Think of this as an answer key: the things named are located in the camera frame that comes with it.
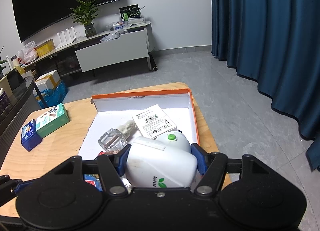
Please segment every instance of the gray tile floor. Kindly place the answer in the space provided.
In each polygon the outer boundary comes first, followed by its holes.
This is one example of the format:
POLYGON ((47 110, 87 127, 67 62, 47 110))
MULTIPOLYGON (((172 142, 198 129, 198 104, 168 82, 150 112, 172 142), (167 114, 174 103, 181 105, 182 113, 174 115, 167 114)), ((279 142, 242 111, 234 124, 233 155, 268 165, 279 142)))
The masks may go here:
MULTIPOLYGON (((69 92, 64 103, 171 82, 189 85, 221 152, 241 158, 252 154, 299 187, 308 198, 301 230, 319 230, 320 172, 311 172, 305 150, 312 143, 299 136, 296 120, 271 109, 271 99, 257 83, 236 75, 210 51, 170 54, 155 59, 158 71, 149 72, 145 59, 65 77, 69 92)), ((238 178, 232 175, 232 181, 238 178)))

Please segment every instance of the green button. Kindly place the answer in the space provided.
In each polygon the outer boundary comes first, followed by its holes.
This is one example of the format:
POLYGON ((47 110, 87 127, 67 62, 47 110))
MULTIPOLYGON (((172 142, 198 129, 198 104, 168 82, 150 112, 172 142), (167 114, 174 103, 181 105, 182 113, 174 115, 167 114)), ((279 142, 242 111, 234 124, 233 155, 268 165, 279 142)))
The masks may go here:
POLYGON ((170 141, 173 141, 173 140, 176 139, 176 136, 175 136, 174 134, 169 134, 169 135, 168 135, 168 139, 169 139, 170 141))

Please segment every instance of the blue plastic bag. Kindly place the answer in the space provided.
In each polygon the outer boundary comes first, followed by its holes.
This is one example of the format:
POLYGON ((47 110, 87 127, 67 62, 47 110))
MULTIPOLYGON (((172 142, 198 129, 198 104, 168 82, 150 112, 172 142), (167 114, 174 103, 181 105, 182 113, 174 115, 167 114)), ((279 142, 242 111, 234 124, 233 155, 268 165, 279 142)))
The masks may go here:
MULTIPOLYGON (((66 97, 66 94, 68 92, 68 89, 66 88, 66 85, 63 81, 60 81, 60 83, 57 85, 57 87, 52 89, 46 89, 41 92, 44 101, 46 102, 48 107, 58 105, 59 103, 62 103, 63 99, 66 97)), ((44 108, 44 105, 41 100, 38 100, 39 105, 41 108, 44 108)))

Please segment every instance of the open box lid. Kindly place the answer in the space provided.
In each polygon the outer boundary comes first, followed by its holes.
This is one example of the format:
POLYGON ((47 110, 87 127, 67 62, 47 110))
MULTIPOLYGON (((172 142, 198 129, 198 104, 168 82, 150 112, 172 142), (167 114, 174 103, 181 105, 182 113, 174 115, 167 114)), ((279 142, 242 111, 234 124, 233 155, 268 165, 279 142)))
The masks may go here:
MULTIPOLYGON (((79 150, 83 160, 95 159, 103 151, 98 139, 107 130, 132 120, 133 114, 156 104, 172 119, 190 144, 199 143, 194 104, 189 88, 93 95, 92 102, 98 113, 79 150)), ((128 143, 139 136, 140 132, 134 129, 127 139, 128 143)))

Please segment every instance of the plastic bag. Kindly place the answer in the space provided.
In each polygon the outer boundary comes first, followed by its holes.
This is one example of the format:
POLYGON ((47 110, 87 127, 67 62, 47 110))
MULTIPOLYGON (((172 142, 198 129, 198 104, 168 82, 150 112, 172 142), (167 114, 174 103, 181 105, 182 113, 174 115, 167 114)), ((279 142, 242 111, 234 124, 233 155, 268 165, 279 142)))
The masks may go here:
POLYGON ((23 63, 28 64, 38 57, 38 53, 35 48, 36 43, 34 41, 29 42, 23 47, 23 63))
MULTIPOLYGON (((59 103, 62 103, 63 99, 66 97, 68 92, 68 89, 66 88, 66 85, 63 81, 60 81, 60 83, 57 85, 57 87, 52 89, 46 89, 41 92, 44 101, 46 102, 48 107, 58 105, 59 103)), ((41 108, 44 108, 44 105, 41 100, 38 100, 39 105, 41 108)))
POLYGON ((120 35, 126 34, 126 33, 128 33, 128 31, 126 29, 118 29, 116 31, 111 32, 109 35, 103 37, 102 39, 100 39, 100 42, 103 43, 106 41, 117 39, 120 37, 120 35))
POLYGON ((23 50, 21 49, 18 51, 18 54, 17 54, 17 57, 18 57, 20 64, 23 64, 23 56, 24 56, 23 50))

